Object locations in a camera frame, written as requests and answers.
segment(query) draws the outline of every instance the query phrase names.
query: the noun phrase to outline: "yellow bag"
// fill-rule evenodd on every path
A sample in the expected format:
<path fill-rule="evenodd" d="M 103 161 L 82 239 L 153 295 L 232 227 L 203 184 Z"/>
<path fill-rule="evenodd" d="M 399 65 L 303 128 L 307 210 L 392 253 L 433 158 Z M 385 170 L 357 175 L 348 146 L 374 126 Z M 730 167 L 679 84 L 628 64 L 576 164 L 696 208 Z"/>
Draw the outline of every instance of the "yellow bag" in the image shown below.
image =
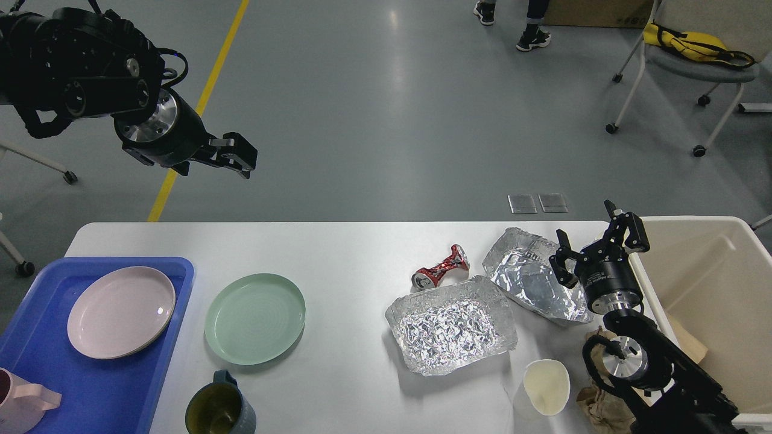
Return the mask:
<path fill-rule="evenodd" d="M 643 29 L 643 42 L 662 47 L 668 53 L 695 62 L 744 70 L 756 63 L 748 53 L 727 49 L 715 36 L 698 32 L 677 32 L 650 22 Z"/>

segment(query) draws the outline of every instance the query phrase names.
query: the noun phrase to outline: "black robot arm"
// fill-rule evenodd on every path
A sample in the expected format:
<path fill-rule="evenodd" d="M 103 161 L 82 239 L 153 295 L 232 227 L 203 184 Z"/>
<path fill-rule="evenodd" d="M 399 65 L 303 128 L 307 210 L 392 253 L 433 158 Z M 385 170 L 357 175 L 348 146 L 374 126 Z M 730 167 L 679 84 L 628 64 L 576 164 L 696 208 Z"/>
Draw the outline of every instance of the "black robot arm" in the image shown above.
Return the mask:
<path fill-rule="evenodd" d="M 636 421 L 634 434 L 737 434 L 732 419 L 737 407 L 722 393 L 721 385 L 673 344 L 656 323 L 634 310 L 643 294 L 628 260 L 629 253 L 646 252 L 648 238 L 642 220 L 632 212 L 605 201 L 611 218 L 601 239 L 581 251 L 571 249 L 568 235 L 557 231 L 560 248 L 550 264 L 560 283 L 581 282 L 587 305 L 603 315 L 614 339 L 593 336 L 582 349 L 587 371 L 598 387 L 622 398 Z M 573 272 L 567 261 L 575 261 Z M 604 346 L 603 365 L 610 373 L 605 382 L 590 354 Z M 649 405 L 635 389 L 662 392 Z"/>
<path fill-rule="evenodd" d="M 171 87 L 188 62 L 157 48 L 116 12 L 61 8 L 51 18 L 0 12 L 0 105 L 16 109 L 32 137 L 60 134 L 74 120 L 110 115 L 123 149 L 143 164 L 186 175 L 189 161 L 229 168 L 249 178 L 257 150 L 238 133 L 218 139 Z M 181 73 L 163 56 L 185 63 Z M 42 122 L 41 111 L 56 116 Z"/>

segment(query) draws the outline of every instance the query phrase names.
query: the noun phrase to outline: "sneaker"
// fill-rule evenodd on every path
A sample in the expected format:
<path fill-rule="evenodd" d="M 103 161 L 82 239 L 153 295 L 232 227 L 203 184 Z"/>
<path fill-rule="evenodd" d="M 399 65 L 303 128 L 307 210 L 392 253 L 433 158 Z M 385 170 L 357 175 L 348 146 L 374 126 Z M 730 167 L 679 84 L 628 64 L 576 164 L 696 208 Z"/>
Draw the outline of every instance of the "sneaker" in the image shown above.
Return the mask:
<path fill-rule="evenodd" d="M 541 29 L 536 32 L 536 36 L 533 38 L 527 38 L 526 34 L 523 33 L 516 48 L 518 51 L 528 52 L 537 47 L 546 47 L 550 45 L 550 39 L 552 39 L 552 35 L 548 32 L 542 32 Z"/>
<path fill-rule="evenodd" d="M 480 18 L 482 25 L 491 25 L 493 24 L 493 9 L 495 8 L 496 3 L 477 2 L 473 12 Z"/>

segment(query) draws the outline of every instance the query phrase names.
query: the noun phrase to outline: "gray mug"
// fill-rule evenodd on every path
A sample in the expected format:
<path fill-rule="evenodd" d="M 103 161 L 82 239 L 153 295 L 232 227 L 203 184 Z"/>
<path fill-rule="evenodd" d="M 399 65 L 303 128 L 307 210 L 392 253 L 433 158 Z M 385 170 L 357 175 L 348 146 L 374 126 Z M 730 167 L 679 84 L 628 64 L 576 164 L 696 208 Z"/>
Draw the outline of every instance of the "gray mug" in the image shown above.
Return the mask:
<path fill-rule="evenodd" d="M 222 370 L 193 395 L 185 412 L 185 428 L 190 434 L 255 434 L 257 415 L 236 380 Z"/>

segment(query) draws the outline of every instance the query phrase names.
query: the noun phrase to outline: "white paper cup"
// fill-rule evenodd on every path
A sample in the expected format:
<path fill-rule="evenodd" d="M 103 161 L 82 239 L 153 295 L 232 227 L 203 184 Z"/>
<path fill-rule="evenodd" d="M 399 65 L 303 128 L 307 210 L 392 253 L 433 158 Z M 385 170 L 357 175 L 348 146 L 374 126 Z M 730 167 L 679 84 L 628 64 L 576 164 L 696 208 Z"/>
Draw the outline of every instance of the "white paper cup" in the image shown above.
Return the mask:
<path fill-rule="evenodd" d="M 568 402 L 571 384 L 568 371 L 557 360 L 532 361 L 523 373 L 513 405 L 525 419 L 538 419 L 561 412 Z"/>

